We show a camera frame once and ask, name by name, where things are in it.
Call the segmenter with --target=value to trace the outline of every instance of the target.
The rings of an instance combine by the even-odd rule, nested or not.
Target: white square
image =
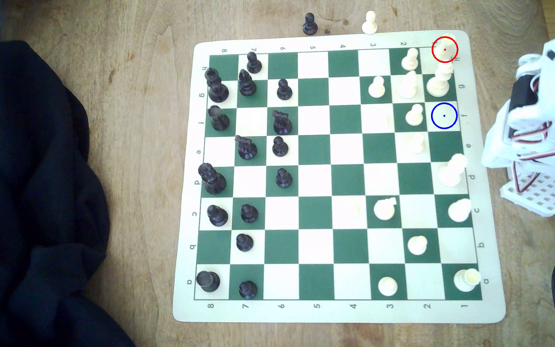
[[[366,195],[399,195],[397,163],[363,164]]]
[[[327,52],[305,52],[297,55],[298,78],[329,77],[329,55]]]
[[[212,271],[220,277],[220,285],[218,289],[207,293],[198,283],[196,283],[196,273],[201,271]],[[230,264],[198,264],[196,266],[196,273],[194,274],[194,299],[198,300],[220,300],[228,299],[229,282],[231,278],[231,265]]]
[[[445,298],[442,264],[406,264],[405,268],[409,300]]]
[[[331,165],[299,165],[299,196],[331,196]]]
[[[328,135],[331,133],[329,105],[299,106],[299,135]]]
[[[249,251],[242,252],[237,248],[238,234],[250,235],[254,244]],[[265,231],[236,230],[231,232],[231,264],[265,264]]]
[[[363,163],[363,134],[331,134],[329,141],[332,164]]]
[[[399,228],[367,229],[370,264],[403,264],[404,235]]]
[[[266,195],[266,166],[235,166],[233,197],[264,198]]]
[[[391,76],[391,97],[393,99],[393,103],[403,104],[409,102],[424,102],[425,94],[423,90],[423,75],[417,75],[417,93],[412,98],[405,99],[400,96],[400,83],[404,80],[405,76],[406,75]]]
[[[218,206],[228,213],[228,221],[221,227],[212,225],[207,216],[207,208],[211,205]],[[232,198],[201,198],[200,199],[200,226],[199,230],[230,230],[233,225],[233,199]]]
[[[364,134],[394,132],[393,104],[361,105],[361,130]]]
[[[370,300],[369,264],[334,264],[335,299]]]
[[[299,197],[268,196],[265,198],[265,229],[299,229]]]
[[[366,229],[365,196],[339,195],[331,197],[333,229]]]
[[[299,264],[265,264],[263,299],[297,300]]]
[[[330,77],[329,105],[359,105],[359,77]]]
[[[404,229],[438,227],[433,194],[400,195],[400,214]]]
[[[359,50],[359,76],[389,75],[391,75],[391,65],[388,49]]]
[[[275,136],[267,137],[267,166],[285,166],[299,164],[299,136],[284,135],[282,139],[288,145],[288,153],[283,157],[273,154],[273,139]]]
[[[430,141],[427,131],[420,132],[423,135],[423,151],[413,153],[410,150],[410,142],[418,132],[395,133],[395,156],[397,162],[430,162]]]
[[[438,228],[438,246],[442,263],[477,263],[477,245],[472,228]]]
[[[267,136],[267,107],[237,109],[236,135],[242,137]]]
[[[299,264],[333,264],[333,230],[299,230]]]

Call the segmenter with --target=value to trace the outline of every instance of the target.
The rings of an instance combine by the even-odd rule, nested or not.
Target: green square
[[[363,162],[396,162],[395,133],[363,134]]]
[[[276,176],[278,175],[278,170],[280,168],[286,169],[288,173],[292,176],[292,185],[288,188],[282,188],[276,183]],[[266,196],[297,196],[299,194],[299,175],[298,166],[267,166],[267,186],[266,186]]]
[[[332,134],[361,133],[361,105],[329,106]]]
[[[333,195],[365,195],[363,164],[331,165]]]
[[[440,262],[438,229],[402,229],[402,234],[404,235],[404,259],[406,263]],[[425,236],[427,238],[426,251],[420,256],[415,256],[408,250],[408,240],[413,236]]]
[[[459,131],[430,131],[427,135],[433,162],[449,161],[453,154],[464,153],[462,133]]]
[[[263,299],[263,279],[265,277],[265,266],[263,264],[254,265],[232,265],[231,278],[229,283],[228,298],[230,300],[243,300],[239,294],[239,285],[244,281],[252,281],[258,287],[258,293],[252,300]]]
[[[406,54],[408,53],[409,48],[391,48],[389,49],[389,66],[391,67],[391,75],[406,75],[408,70],[404,70],[401,66],[401,60],[404,59]],[[421,74],[421,61],[420,55],[417,56],[417,60],[419,60],[419,65],[414,71],[417,72],[417,75]]]
[[[408,132],[408,131],[427,131],[425,107],[423,102],[419,102],[419,105],[423,106],[423,121],[421,124],[413,127],[412,125],[406,123],[406,113],[412,109],[414,104],[393,104],[393,119],[395,122],[395,132]]]
[[[328,135],[299,136],[299,165],[330,163],[331,145]]]
[[[367,230],[333,230],[333,263],[367,263]]]
[[[235,151],[235,166],[260,166],[266,165],[267,162],[267,138],[266,137],[249,137],[252,143],[256,145],[257,153],[256,156],[251,159],[243,159],[239,155],[237,148],[239,147],[238,142],[233,141]]]
[[[359,51],[329,51],[329,77],[359,75]]]
[[[230,230],[201,230],[198,232],[196,264],[229,264],[230,260]]]
[[[369,264],[372,300],[407,300],[406,269],[404,264]],[[378,281],[391,277],[397,282],[397,291],[392,296],[384,296],[378,290]]]
[[[333,227],[330,196],[299,197],[299,229]]]
[[[360,76],[359,77],[359,85],[360,85],[360,93],[361,93],[361,104],[390,104],[392,101],[391,97],[391,76],[383,76],[385,83],[385,94],[380,98],[372,98],[369,95],[367,89],[369,85],[374,82],[375,76]]]
[[[333,264],[299,264],[299,300],[334,300]]]
[[[266,230],[265,264],[298,264],[299,231]]]
[[[379,200],[395,198],[397,204],[394,206],[395,214],[389,220],[381,220],[374,214],[374,204]],[[399,196],[372,196],[365,197],[367,206],[367,227],[368,228],[401,228],[400,197]]]
[[[225,54],[222,56],[210,56],[209,66],[218,70],[222,81],[236,81],[239,76],[239,55]]]
[[[269,53],[268,76],[270,80],[297,78],[298,53]]]
[[[258,219],[246,223],[241,218],[241,206],[250,204],[258,210]],[[250,230],[265,228],[265,198],[233,198],[233,230]]]
[[[449,206],[460,200],[468,198],[468,194],[443,194],[434,195],[436,200],[436,220],[438,221],[438,228],[469,228],[472,227],[472,213],[464,222],[457,223],[449,218]]]
[[[446,95],[441,96],[439,98],[436,98],[435,96],[430,95],[430,93],[427,92],[427,81],[430,80],[430,78],[434,77],[434,75],[423,75],[423,92],[426,96],[426,101],[427,102],[434,102],[434,101],[455,101],[457,100],[457,96],[455,93],[455,77],[451,74],[451,79],[449,79],[449,91],[446,93]]]
[[[254,81],[256,83],[256,93],[250,96],[237,95],[237,107],[267,107],[267,80]],[[239,87],[230,93],[238,93]]]
[[[445,300],[482,300],[481,284],[472,291],[461,291],[455,287],[453,277],[460,270],[479,269],[477,264],[442,264],[442,277],[445,281]]]
[[[227,167],[214,167],[214,169],[218,173],[222,174],[222,176],[224,176],[224,179],[226,180],[226,186],[224,187],[224,190],[220,191],[220,193],[217,193],[217,194],[210,194],[203,187],[203,181],[200,178],[200,176],[197,176],[197,179],[196,181],[194,181],[194,184],[200,185],[200,196],[202,198],[230,198],[231,196],[233,196],[233,182],[234,182],[234,176],[235,176],[234,174],[235,168],[232,166],[227,166]]]
[[[317,106],[329,104],[329,79],[299,79],[299,106]]]
[[[397,164],[400,194],[433,194],[432,168],[430,163]]]

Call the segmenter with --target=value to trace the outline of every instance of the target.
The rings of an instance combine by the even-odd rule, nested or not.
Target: white chess piece
[[[367,87],[367,92],[372,98],[381,98],[385,94],[385,79],[382,76],[374,77],[372,84]]]
[[[419,50],[416,48],[409,48],[406,56],[401,60],[401,67],[404,70],[414,70],[419,66],[419,60],[417,60],[417,56],[419,55]]]
[[[376,13],[374,11],[368,11],[365,14],[365,22],[361,26],[363,33],[372,35],[378,30],[378,25],[376,24]]]
[[[462,180],[462,173],[468,165],[468,159],[464,154],[453,154],[449,162],[438,170],[438,178],[443,185],[457,186]]]
[[[481,283],[481,274],[476,269],[462,269],[453,276],[453,283],[461,291],[472,291]]]
[[[461,223],[468,219],[471,209],[472,202],[470,201],[470,199],[464,198],[449,205],[447,214],[453,222]]]

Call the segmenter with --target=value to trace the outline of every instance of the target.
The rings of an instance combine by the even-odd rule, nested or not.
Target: white pawn
[[[376,24],[376,13],[374,11],[368,11],[365,14],[365,22],[361,26],[363,33],[372,35],[378,30],[378,25]]]
[[[414,70],[419,66],[419,60],[417,60],[417,56],[419,55],[419,51],[416,48],[409,48],[406,56],[401,60],[401,66],[404,70]]]
[[[438,170],[438,178],[443,185],[457,186],[462,180],[462,173],[468,165],[468,159],[464,154],[453,154],[449,162]]]

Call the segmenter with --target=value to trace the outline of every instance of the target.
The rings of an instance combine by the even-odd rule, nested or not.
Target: blue circle
[[[453,124],[449,125],[449,126],[446,127],[446,128],[444,128],[444,127],[439,127],[438,124],[436,124],[436,122],[434,122],[434,110],[436,110],[436,107],[438,107],[438,106],[440,106],[440,105],[443,105],[443,104],[451,106],[451,108],[453,109],[453,111],[455,111],[455,120],[453,121]],[[450,127],[452,127],[453,125],[455,125],[455,123],[458,122],[458,110],[456,110],[455,107],[453,107],[453,105],[451,105],[451,104],[448,103],[448,102],[441,102],[441,103],[437,104],[436,106],[434,106],[434,108],[432,109],[432,113],[431,113],[431,115],[430,115],[430,118],[432,119],[432,123],[434,123],[434,125],[436,126],[436,128],[438,128],[438,129],[449,129]]]

